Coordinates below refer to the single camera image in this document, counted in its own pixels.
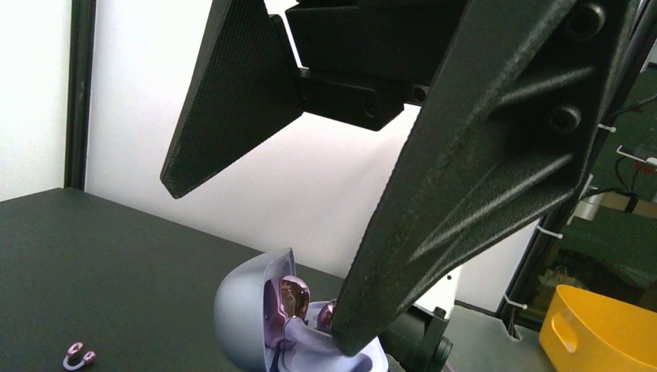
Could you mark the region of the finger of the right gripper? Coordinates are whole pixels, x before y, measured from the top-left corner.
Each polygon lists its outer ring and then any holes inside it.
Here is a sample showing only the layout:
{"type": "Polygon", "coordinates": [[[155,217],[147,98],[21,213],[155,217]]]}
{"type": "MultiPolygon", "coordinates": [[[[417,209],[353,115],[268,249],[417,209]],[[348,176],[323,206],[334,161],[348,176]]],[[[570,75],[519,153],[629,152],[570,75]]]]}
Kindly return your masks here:
{"type": "Polygon", "coordinates": [[[440,278],[572,197],[637,1],[469,1],[342,285],[358,353],[440,278]]]}

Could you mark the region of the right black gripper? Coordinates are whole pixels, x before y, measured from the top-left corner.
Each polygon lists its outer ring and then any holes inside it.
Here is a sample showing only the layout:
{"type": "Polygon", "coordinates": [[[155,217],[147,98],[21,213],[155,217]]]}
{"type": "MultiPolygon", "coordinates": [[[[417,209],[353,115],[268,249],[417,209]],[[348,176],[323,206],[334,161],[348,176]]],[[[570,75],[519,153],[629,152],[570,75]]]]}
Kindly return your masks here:
{"type": "Polygon", "coordinates": [[[213,1],[160,173],[182,198],[302,111],[379,131],[421,106],[464,1],[213,1]]]}

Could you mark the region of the lavender earbud charging case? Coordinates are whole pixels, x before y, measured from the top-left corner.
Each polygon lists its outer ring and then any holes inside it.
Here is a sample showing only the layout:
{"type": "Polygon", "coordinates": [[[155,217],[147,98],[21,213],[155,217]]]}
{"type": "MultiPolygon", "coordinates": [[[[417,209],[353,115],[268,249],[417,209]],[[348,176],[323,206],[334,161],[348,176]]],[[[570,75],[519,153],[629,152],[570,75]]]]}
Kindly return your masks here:
{"type": "MultiPolygon", "coordinates": [[[[265,282],[296,273],[292,249],[262,253],[225,276],[215,294],[215,333],[224,355],[243,371],[387,371],[389,361],[378,339],[347,356],[323,354],[296,345],[282,350],[265,345],[263,293],[265,282]]],[[[305,323],[328,333],[336,301],[311,301],[305,323]]]]}

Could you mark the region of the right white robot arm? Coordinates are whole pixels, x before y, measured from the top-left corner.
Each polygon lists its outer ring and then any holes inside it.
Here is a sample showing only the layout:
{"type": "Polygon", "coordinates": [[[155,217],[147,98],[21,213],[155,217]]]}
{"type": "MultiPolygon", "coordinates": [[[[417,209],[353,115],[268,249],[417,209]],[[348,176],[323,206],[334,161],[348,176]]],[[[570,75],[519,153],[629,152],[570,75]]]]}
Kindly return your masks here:
{"type": "Polygon", "coordinates": [[[291,249],[225,276],[213,305],[244,371],[438,371],[451,270],[583,190],[626,71],[637,1],[214,1],[160,179],[182,198],[312,113],[373,131],[418,116],[334,300],[291,249]]]}

